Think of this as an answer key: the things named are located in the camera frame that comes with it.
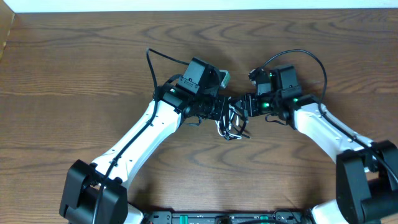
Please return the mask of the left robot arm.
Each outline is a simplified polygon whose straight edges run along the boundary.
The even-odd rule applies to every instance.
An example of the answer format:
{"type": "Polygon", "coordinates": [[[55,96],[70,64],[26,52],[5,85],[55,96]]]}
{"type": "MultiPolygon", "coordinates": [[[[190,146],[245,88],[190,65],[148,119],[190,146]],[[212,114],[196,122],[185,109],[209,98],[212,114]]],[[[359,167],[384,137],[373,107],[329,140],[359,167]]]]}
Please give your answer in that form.
{"type": "Polygon", "coordinates": [[[221,119],[226,99],[218,92],[229,79],[228,71],[192,58],[184,74],[156,85],[142,117],[111,149],[69,168],[59,214],[69,223],[141,223],[144,214],[127,201],[139,169],[186,118],[221,119]]]}

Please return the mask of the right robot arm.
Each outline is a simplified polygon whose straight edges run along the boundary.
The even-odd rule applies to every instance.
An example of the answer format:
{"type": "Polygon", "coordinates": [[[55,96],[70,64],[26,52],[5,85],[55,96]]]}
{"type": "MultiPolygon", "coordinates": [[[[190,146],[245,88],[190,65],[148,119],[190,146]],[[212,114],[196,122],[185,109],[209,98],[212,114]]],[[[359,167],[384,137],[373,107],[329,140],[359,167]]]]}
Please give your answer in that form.
{"type": "Polygon", "coordinates": [[[304,95],[293,65],[248,75],[256,86],[230,101],[244,118],[278,116],[278,123],[308,136],[336,164],[336,198],[313,207],[312,223],[380,223],[397,214],[397,146],[374,142],[328,112],[314,95],[304,95]]]}

